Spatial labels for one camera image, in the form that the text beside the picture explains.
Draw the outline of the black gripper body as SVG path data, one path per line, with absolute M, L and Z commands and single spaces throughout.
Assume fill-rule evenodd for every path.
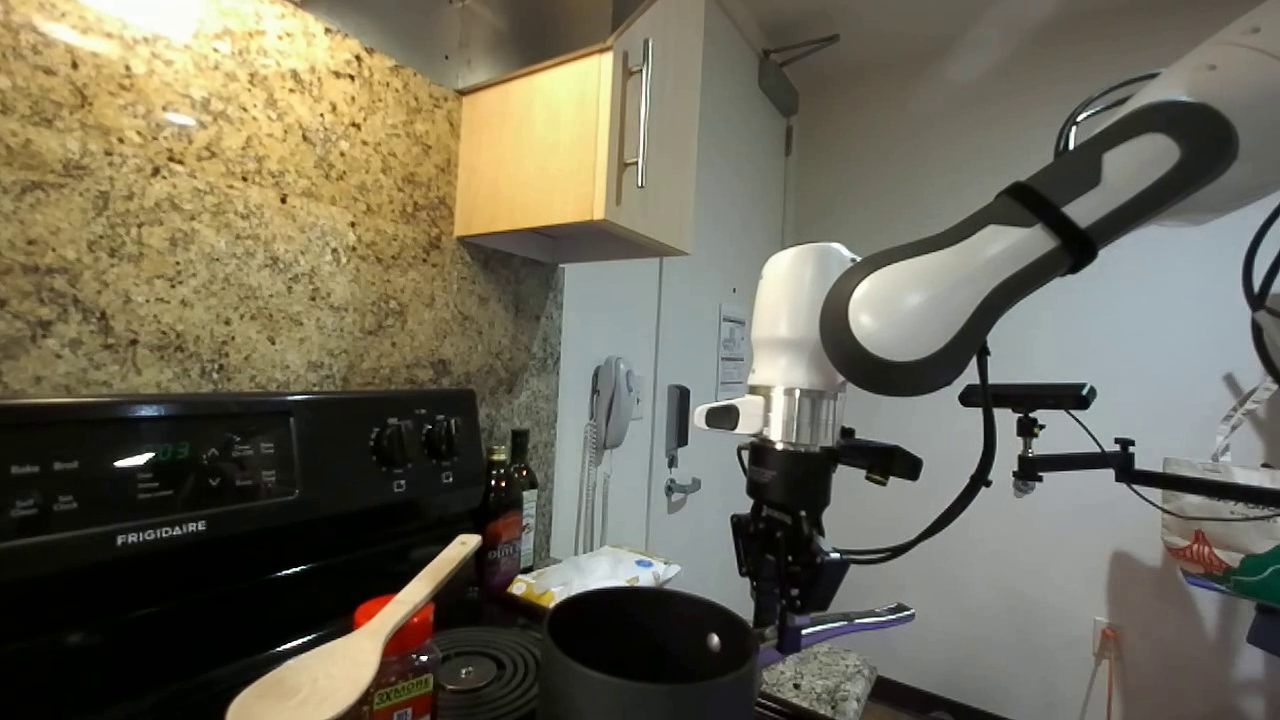
M 753 507 L 731 516 L 737 566 L 757 599 L 832 599 L 847 564 L 825 544 L 835 459 L 767 441 L 737 446 Z

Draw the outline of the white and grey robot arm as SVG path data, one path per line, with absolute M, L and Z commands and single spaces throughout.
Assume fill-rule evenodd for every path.
M 863 555 L 825 541 L 835 469 L 920 472 L 905 446 L 835 419 L 847 389 L 930 394 L 983 362 L 994 323 L 1086 272 L 1153 221 L 1202 223 L 1280 187 L 1280 0 L 1260 0 L 1153 74 L 1086 144 L 963 221 L 871 256 L 792 244 L 757 279 L 753 366 L 697 413 L 742 441 L 747 507 L 731 516 L 753 623 L 775 640 L 832 603 Z

